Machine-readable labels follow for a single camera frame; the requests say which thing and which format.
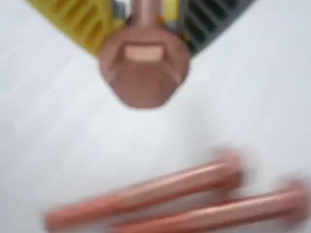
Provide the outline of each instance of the white background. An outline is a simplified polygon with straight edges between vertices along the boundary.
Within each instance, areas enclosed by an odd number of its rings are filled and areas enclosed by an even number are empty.
[[[43,233],[48,208],[209,162],[222,145],[248,151],[245,195],[311,176],[311,1],[258,0],[193,60],[167,106],[143,112],[120,104],[97,61],[31,6],[1,3],[1,232]]]

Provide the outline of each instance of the copper rod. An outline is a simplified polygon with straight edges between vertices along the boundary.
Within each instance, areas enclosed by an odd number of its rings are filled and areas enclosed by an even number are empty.
[[[58,230],[214,188],[226,193],[240,187],[241,184],[240,156],[231,151],[223,151],[214,163],[49,211],[46,215],[46,227],[48,230]]]
[[[172,216],[121,225],[113,233],[195,233],[283,217],[294,223],[308,216],[308,189],[300,181],[268,195],[236,200]]]
[[[159,23],[162,15],[162,0],[132,0],[132,23],[148,28]]]

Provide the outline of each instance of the copper pipe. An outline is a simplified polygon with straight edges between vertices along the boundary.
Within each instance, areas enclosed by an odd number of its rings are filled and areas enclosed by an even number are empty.
[[[214,163],[49,211],[46,215],[46,227],[48,230],[58,230],[214,188],[226,193],[241,184],[242,165],[239,155],[223,151],[221,158]]]
[[[294,181],[279,192],[121,225],[113,228],[112,232],[206,232],[279,217],[294,223],[308,216],[308,196],[307,187],[300,181]]]
[[[132,0],[132,23],[148,28],[159,24],[162,15],[162,0]]]

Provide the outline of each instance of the flared copper end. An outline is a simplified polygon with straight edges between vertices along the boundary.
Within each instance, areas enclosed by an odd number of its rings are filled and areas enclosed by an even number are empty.
[[[234,152],[222,152],[214,163],[136,184],[92,200],[51,210],[46,215],[48,230],[59,230],[106,217],[135,211],[208,190],[239,188],[242,184],[241,159]]]
[[[231,191],[242,186],[244,181],[245,167],[243,164],[243,153],[238,150],[225,149],[217,152],[219,162],[225,164],[227,175],[226,182],[220,189],[220,194],[226,197]]]
[[[288,203],[292,208],[288,215],[289,224],[295,225],[306,220],[310,215],[309,186],[303,181],[293,180],[289,182],[284,192],[292,196],[292,201]]]
[[[283,218],[298,223],[309,216],[309,192],[301,181],[258,197],[225,202],[172,216],[146,219],[113,228],[113,233],[192,233],[215,231]]]
[[[161,0],[134,0],[133,19],[109,38],[99,57],[106,82],[134,108],[162,106],[185,80],[186,43],[159,23]]]

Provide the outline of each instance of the copper part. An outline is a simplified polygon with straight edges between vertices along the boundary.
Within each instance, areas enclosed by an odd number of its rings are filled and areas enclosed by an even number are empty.
[[[132,0],[132,20],[136,26],[150,27],[159,23],[162,0]]]
[[[241,184],[242,166],[239,155],[224,151],[221,158],[214,163],[49,211],[46,215],[46,227],[48,230],[58,230],[214,188],[226,193]]]
[[[236,200],[173,216],[117,226],[113,233],[194,233],[221,230],[283,217],[290,223],[302,221],[309,214],[309,193],[300,181],[287,188],[255,198]]]
[[[188,74],[190,51],[160,23],[161,6],[162,0],[132,0],[130,25],[107,39],[100,53],[105,81],[131,107],[165,104]]]

